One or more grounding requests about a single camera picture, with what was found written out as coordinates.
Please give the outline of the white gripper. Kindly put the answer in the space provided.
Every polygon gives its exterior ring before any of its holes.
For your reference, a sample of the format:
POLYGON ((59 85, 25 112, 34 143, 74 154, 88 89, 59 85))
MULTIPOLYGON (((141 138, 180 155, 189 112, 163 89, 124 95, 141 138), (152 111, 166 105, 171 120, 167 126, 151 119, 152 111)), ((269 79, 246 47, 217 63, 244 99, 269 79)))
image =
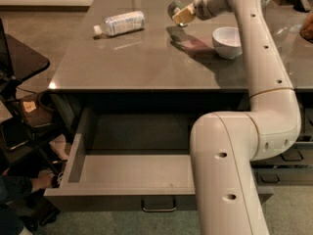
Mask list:
POLYGON ((195 17, 205 21, 230 11, 227 0, 194 0, 193 5, 185 6, 183 10, 175 7, 174 22, 179 26, 188 25, 195 17))

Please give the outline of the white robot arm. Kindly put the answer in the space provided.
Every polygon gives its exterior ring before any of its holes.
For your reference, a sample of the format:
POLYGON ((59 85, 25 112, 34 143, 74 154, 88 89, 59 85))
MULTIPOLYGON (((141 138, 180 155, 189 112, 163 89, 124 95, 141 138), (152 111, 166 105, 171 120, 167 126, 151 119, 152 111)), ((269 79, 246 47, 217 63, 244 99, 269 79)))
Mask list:
POLYGON ((235 15, 243 49, 250 109, 200 117, 190 155, 201 235, 269 235, 251 162, 282 154, 296 141, 299 106, 262 14, 269 0, 194 0, 176 24, 235 15))

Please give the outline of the dark sleeved forearm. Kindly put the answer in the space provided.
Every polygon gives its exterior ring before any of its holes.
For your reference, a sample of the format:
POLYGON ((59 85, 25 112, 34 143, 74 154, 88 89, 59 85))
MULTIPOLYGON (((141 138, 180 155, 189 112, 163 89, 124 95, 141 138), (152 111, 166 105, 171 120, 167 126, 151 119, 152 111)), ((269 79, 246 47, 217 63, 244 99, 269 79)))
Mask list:
POLYGON ((0 203, 5 204, 37 191, 36 179, 25 176, 0 176, 0 203))

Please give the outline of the person's hand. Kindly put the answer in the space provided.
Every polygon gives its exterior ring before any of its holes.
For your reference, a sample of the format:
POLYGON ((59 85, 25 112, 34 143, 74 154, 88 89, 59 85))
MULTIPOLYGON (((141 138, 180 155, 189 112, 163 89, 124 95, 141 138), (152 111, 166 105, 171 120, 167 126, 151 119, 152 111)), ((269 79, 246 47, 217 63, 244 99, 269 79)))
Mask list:
POLYGON ((41 189, 58 188, 61 184, 63 174, 55 174, 53 172, 42 175, 38 178, 41 189))

